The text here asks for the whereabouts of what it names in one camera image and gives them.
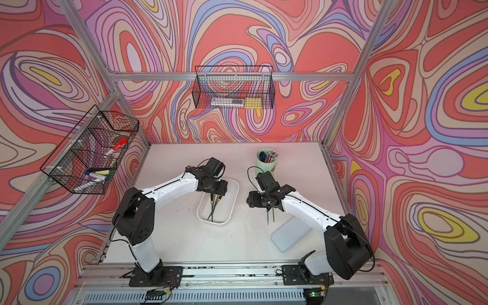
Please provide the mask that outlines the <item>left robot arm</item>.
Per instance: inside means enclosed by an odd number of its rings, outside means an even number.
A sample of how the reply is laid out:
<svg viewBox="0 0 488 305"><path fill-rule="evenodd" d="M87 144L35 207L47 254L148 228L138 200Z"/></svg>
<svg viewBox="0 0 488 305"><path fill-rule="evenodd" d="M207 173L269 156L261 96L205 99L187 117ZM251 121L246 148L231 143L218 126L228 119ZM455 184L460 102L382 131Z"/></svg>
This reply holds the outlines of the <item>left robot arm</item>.
<svg viewBox="0 0 488 305"><path fill-rule="evenodd" d="M180 197L202 192L217 197L227 193L222 179L225 166L187 166L175 179L146 189L130 188L125 192L113 217L113 226L124 237L135 258L135 265L149 277L160 276L163 263L152 239L156 212Z"/></svg>

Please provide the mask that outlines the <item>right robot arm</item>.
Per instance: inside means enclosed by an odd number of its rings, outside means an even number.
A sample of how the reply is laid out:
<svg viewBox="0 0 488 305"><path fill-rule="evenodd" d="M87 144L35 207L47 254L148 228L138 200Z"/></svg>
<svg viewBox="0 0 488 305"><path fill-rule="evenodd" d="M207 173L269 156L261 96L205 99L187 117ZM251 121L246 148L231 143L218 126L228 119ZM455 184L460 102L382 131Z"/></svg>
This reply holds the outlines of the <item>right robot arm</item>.
<svg viewBox="0 0 488 305"><path fill-rule="evenodd" d="M310 202L290 186L275 191L251 191L246 202L250 208L274 208L297 217L324 238L325 250L306 254L298 266L302 277L335 273L349 280L370 261L374 254L358 219L341 216Z"/></svg>

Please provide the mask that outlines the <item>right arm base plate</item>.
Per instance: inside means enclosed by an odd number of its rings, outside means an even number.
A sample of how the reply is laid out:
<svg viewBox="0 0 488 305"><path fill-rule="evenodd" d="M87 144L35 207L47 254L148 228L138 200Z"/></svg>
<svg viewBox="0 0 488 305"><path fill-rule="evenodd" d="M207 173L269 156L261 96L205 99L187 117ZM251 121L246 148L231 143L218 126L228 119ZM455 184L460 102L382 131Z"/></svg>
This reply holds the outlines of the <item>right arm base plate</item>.
<svg viewBox="0 0 488 305"><path fill-rule="evenodd" d="M275 271L275 274L282 277L285 286L292 285L321 285L328 287L334 284L332 273L321 273L313 275L305 267L296 265L282 265Z"/></svg>

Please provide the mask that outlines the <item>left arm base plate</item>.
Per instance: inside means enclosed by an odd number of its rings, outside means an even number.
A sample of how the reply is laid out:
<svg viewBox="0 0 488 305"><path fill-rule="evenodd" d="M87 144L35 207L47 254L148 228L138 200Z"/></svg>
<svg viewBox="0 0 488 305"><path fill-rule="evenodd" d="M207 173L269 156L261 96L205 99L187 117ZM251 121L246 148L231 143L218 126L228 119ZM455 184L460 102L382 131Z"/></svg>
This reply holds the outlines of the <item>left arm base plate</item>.
<svg viewBox="0 0 488 305"><path fill-rule="evenodd" d="M130 277L130 287L162 287L169 285L178 288L182 280L183 267L181 266L157 266L151 272L146 273L141 267L136 266Z"/></svg>

